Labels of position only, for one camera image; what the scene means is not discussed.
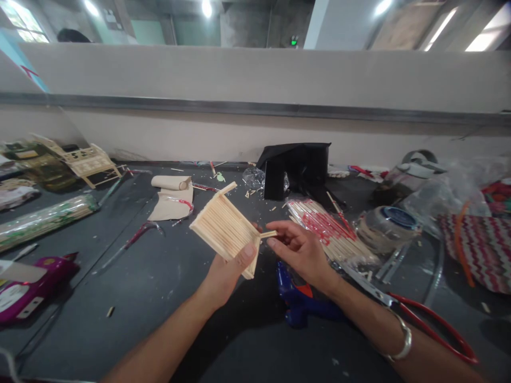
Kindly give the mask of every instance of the miniature wooden chair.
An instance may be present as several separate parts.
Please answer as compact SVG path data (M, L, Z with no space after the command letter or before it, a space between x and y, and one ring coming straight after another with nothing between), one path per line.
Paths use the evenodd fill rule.
M117 169L117 166L112 162L110 157L108 157L107 153L99 146L91 144L90 148L79 149L74 152L66 153L55 141L34 133L32 133L32 136L35 141L43 144L52 152L60 156L71 170L77 176L81 177L92 189L95 189L97 185L121 177L121 173ZM88 177L97 173L107 173L107 177L112 177L93 184Z
M243 272L245 279L254 278L259 244L262 238L276 236L276 231L260 234L243 214L227 199L225 193L234 189L232 182L217 192L190 225L209 246L226 261L233 259L248 243L253 243L255 259Z

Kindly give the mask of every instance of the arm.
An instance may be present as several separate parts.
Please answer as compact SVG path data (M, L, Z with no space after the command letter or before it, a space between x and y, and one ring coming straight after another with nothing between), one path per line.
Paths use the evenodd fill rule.
M255 256L256 248L251 244L229 262L217 254L198 290L101 382L167 383L202 327L218 308L226 304L241 273Z
M308 283L337 304L364 333L375 348L385 355L403 349L405 336L396 317L341 278L329 265L318 238L291 221L267 224L277 230L279 239L269 238L268 245ZM392 366L408 383L471 382L485 380L462 360L407 324L412 330L412 347L403 360Z

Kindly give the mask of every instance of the bracelet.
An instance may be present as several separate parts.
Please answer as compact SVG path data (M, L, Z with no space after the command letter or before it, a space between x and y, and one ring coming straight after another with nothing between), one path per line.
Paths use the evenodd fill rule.
M394 316L399 320L399 323L401 324L401 330L403 330L403 334L405 334L405 345L403 347L403 349L401 350L401 352L399 354L396 354L396 355L385 355L385 354L382 354L385 358L387 358L389 361L391 362L395 362L396 360L401 360L401 359L404 359L408 356L408 354L410 353L410 349L411 349L411 330L410 328L406 325L406 323L403 321L403 319L397 315L395 312L393 312L390 307L387 307L387 309L389 309L389 311L394 314Z

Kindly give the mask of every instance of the brown paper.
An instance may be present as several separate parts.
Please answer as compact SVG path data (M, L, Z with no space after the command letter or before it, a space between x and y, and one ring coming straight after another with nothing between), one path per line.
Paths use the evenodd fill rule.
M158 203L149 216L150 221L165 221L169 219L181 219L188 216L190 208L184 203L166 198L184 199L192 203L193 188L190 176L155 176L151 185L160 187Z

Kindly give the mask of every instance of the table surface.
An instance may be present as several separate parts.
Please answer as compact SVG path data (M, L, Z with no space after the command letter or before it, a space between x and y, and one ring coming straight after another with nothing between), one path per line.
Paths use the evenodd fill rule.
M209 167L176 163L134 163L132 169L153 175L190 175L194 182L223 187L211 179ZM183 169L178 172L170 168ZM251 221L263 226L286 219L282 202L265 201L260 193L245 198L245 164L219 167L227 183L236 181L229 199ZM45 256L79 251L80 271L44 302L25 322L0 332L0 345L17 355L26 378L97 381L124 354L153 332L198 287L214 252L189 229L191 220L172 226L161 221L165 237L149 230L106 273L93 275L147 220L157 202L157 189L147 173L125 177L102 209L81 221L36 239L39 247L21 259L33 264ZM111 184L92 191L97 199ZM347 202L349 218L367 209L374 183L350 176L329 179L327 186ZM0 223L80 195L88 187L67 194L43 192L31 202L0 214ZM211 191L194 190L200 211ZM424 235L415 241L391 284L393 293L423 301L436 264L439 243ZM2 254L12 259L30 243ZM481 302L491 310L486 313ZM106 314L110 307L112 317ZM511 299L477 286L467 286L459 264L446 257L444 274L432 309L450 322L474 348L481 363L476 368L492 382L511 376ZM239 281L228 303L206 324L172 381L400 381L390 365L349 322L309 317L308 327L290 328L285 304L278 296L276 257L262 245L255 278ZM6 374L2 361L1 372Z

